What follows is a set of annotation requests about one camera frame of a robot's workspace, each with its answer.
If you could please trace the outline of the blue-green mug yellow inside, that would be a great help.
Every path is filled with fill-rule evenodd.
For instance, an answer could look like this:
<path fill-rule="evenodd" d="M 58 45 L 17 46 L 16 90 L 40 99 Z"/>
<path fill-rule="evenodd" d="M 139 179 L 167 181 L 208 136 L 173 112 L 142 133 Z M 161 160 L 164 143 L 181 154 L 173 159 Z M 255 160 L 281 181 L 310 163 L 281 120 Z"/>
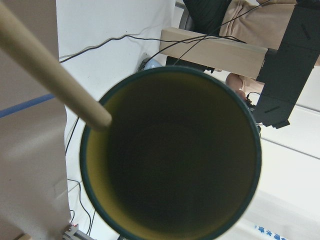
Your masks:
<path fill-rule="evenodd" d="M 213 240 L 249 206 L 262 167 L 247 106 L 184 67 L 135 73 L 100 103 L 106 131 L 83 130 L 79 165 L 100 217 L 129 240 Z"/>

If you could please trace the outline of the wooden cup storage rack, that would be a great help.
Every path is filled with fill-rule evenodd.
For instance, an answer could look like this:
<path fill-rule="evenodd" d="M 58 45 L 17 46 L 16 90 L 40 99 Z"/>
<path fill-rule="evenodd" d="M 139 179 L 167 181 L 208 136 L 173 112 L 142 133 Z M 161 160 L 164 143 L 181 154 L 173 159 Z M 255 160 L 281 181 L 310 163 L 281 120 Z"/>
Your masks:
<path fill-rule="evenodd" d="M 89 127 L 104 131 L 110 126 L 111 114 L 60 65 L 4 3 L 0 5 L 0 47 Z"/>

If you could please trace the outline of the beige cardboard box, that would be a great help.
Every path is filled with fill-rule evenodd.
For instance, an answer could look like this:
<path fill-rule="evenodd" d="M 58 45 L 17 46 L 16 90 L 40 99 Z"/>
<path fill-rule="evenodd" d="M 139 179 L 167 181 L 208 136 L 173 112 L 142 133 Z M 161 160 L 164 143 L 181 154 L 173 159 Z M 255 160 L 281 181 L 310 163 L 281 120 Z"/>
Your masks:
<path fill-rule="evenodd" d="M 197 32 L 168 27 L 161 31 L 160 50 L 163 54 L 180 58 L 184 61 L 224 70 L 241 76 L 255 79 L 263 66 L 265 47 L 219 38 L 204 39 L 199 43 L 178 43 L 166 48 L 174 41 L 201 37 Z"/>

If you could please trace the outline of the seated person black shirt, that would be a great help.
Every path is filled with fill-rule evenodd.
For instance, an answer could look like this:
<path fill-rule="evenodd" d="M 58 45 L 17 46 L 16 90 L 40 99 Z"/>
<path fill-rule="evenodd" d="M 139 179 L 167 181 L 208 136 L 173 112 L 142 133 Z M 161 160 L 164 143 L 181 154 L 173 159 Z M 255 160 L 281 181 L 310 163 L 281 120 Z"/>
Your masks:
<path fill-rule="evenodd" d="M 195 32 L 239 39 L 247 44 L 277 50 L 295 0 L 186 0 Z"/>

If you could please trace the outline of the aluminium frame post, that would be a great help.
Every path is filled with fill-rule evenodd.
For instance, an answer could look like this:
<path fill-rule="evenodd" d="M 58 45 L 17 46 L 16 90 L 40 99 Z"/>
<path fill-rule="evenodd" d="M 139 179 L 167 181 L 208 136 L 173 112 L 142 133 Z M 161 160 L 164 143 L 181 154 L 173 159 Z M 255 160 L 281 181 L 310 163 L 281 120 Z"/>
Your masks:
<path fill-rule="evenodd" d="M 253 111 L 258 124 L 276 129 L 288 118 L 320 55 L 320 2 L 299 0 L 278 50 L 269 49 L 257 81 L 264 87 Z"/>

